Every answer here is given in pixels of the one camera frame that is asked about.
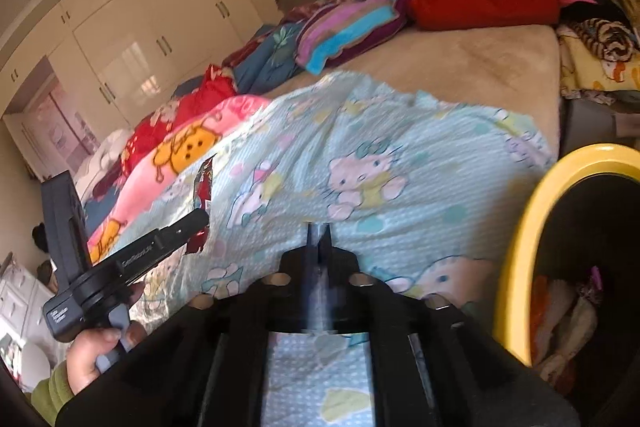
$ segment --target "red pillow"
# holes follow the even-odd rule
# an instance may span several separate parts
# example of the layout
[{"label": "red pillow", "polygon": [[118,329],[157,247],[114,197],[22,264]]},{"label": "red pillow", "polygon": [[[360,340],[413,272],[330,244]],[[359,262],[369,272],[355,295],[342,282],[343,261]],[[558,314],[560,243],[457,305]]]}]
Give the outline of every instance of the red pillow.
[{"label": "red pillow", "polygon": [[120,156],[122,177],[128,178],[140,160],[160,145],[169,133],[236,94],[233,71],[210,65],[198,89],[169,100],[138,124]]},{"label": "red pillow", "polygon": [[558,24],[558,0],[409,0],[409,16],[423,30]]}]

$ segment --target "hello kitty print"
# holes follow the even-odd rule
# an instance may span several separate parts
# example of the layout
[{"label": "hello kitty print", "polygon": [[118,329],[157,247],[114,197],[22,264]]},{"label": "hello kitty print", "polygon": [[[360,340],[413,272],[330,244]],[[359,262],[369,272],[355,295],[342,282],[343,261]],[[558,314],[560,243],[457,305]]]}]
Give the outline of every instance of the hello kitty print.
[{"label": "hello kitty print", "polygon": [[349,155],[331,160],[324,197],[338,197],[328,206],[329,218],[344,221],[356,208],[378,208],[395,200],[406,185],[404,177],[392,172],[399,149],[392,148],[389,139],[367,141]]}]

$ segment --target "white pillow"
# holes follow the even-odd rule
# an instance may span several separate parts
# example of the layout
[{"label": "white pillow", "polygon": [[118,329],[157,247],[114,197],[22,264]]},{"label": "white pillow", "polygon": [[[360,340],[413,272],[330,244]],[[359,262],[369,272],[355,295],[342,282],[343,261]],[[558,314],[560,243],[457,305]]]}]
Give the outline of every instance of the white pillow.
[{"label": "white pillow", "polygon": [[95,185],[104,178],[124,150],[127,140],[131,138],[133,131],[130,129],[118,129],[112,132],[100,144],[94,155],[89,156],[83,162],[74,176],[76,192],[82,204],[91,197]]}]

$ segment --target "tiger print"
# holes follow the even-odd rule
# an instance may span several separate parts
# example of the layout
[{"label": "tiger print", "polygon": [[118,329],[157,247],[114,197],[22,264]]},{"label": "tiger print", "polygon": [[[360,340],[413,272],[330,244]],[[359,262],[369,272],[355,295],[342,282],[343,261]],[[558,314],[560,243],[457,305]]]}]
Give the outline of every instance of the tiger print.
[{"label": "tiger print", "polygon": [[587,49],[601,60],[628,62],[634,54],[634,35],[620,22],[593,18],[568,25]]}]

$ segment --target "green sleeve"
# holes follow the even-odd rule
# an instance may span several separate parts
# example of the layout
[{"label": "green sleeve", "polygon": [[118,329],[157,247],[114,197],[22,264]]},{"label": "green sleeve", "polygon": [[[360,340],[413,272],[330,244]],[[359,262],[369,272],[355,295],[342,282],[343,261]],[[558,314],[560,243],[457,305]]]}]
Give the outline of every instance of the green sleeve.
[{"label": "green sleeve", "polygon": [[33,390],[31,405],[53,426],[62,406],[73,397],[66,377],[66,362],[63,362],[53,370],[50,378],[41,381]]}]

